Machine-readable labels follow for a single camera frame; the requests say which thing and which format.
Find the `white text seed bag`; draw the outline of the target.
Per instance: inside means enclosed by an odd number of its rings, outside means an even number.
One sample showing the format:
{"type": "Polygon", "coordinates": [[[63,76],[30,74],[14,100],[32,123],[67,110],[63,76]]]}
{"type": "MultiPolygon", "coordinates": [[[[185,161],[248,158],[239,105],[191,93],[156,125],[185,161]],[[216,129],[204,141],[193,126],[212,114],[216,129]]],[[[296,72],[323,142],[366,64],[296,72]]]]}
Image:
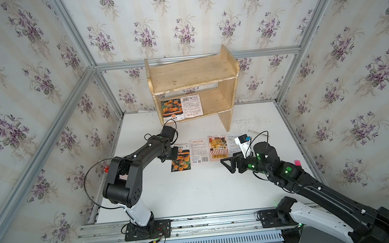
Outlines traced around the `white text seed bag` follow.
{"type": "Polygon", "coordinates": [[[234,153],[241,152],[241,147],[236,143],[236,138],[240,135],[229,135],[227,136],[227,148],[229,156],[233,156],[234,153]]]}

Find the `orange flower seed bag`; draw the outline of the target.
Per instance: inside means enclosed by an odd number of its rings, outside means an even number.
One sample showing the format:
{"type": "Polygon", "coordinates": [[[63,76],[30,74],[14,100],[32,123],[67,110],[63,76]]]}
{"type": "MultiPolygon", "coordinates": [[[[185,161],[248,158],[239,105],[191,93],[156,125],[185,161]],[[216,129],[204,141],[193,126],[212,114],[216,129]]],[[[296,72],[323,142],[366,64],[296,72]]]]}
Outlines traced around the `orange flower seed bag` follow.
{"type": "Polygon", "coordinates": [[[171,119],[174,121],[182,121],[185,119],[180,98],[162,101],[161,109],[164,122],[171,119]]]}
{"type": "Polygon", "coordinates": [[[171,172],[188,171],[191,169],[190,148],[188,144],[178,144],[178,156],[172,161],[171,172]]]}

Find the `colourful popcorn seed bag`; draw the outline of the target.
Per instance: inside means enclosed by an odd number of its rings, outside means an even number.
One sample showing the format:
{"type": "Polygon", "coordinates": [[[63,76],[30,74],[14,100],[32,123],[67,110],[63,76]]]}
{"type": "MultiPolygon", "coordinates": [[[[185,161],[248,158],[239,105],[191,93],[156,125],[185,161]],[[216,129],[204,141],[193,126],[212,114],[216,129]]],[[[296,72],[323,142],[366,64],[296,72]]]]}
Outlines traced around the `colourful popcorn seed bag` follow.
{"type": "Polygon", "coordinates": [[[226,136],[209,136],[208,141],[210,161],[216,162],[229,157],[226,136]]]}

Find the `white barcode seed bag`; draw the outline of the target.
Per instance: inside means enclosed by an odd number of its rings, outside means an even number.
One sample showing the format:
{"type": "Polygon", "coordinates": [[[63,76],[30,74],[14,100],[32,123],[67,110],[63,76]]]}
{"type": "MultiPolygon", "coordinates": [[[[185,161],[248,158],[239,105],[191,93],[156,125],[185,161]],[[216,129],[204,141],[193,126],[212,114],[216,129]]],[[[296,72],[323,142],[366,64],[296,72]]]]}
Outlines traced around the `white barcode seed bag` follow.
{"type": "Polygon", "coordinates": [[[189,141],[191,165],[207,163],[209,158],[209,145],[207,139],[195,139],[189,141]]]}

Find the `white label seed bag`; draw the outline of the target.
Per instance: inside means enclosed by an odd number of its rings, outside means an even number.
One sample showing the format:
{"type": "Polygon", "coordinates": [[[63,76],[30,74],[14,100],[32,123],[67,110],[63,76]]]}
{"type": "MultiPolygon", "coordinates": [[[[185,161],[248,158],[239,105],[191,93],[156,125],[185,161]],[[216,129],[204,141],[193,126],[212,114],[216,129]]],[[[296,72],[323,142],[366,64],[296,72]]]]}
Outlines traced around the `white label seed bag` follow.
{"type": "Polygon", "coordinates": [[[200,95],[182,97],[181,107],[183,109],[185,119],[204,115],[200,95]]]}

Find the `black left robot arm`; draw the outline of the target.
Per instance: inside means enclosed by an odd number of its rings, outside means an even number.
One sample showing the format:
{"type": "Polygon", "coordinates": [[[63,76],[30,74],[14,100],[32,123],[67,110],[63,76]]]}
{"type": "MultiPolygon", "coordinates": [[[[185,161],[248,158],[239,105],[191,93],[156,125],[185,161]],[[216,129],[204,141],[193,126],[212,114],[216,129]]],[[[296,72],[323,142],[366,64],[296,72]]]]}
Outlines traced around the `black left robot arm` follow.
{"type": "Polygon", "coordinates": [[[164,229],[166,223],[156,221],[154,213],[141,199],[143,171],[155,159],[161,162],[176,160],[179,150],[174,143],[177,137],[176,128],[166,125],[138,150],[125,157],[114,157],[109,164],[102,195],[129,216],[130,222],[124,232],[126,241],[168,235],[164,229]]]}

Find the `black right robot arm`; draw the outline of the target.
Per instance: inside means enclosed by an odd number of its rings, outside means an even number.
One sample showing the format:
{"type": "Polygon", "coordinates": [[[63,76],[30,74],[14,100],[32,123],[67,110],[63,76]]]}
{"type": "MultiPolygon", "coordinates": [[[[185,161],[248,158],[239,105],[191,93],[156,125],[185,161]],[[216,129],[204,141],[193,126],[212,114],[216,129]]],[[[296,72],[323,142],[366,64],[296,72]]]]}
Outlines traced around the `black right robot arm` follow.
{"type": "Polygon", "coordinates": [[[253,151],[237,152],[220,162],[231,173],[263,173],[275,186],[323,208],[315,210],[297,199],[284,197],[275,208],[275,220],[281,224],[305,224],[345,243],[389,243],[387,208],[374,209],[333,190],[301,166],[281,160],[267,142],[259,142],[253,151]]]}

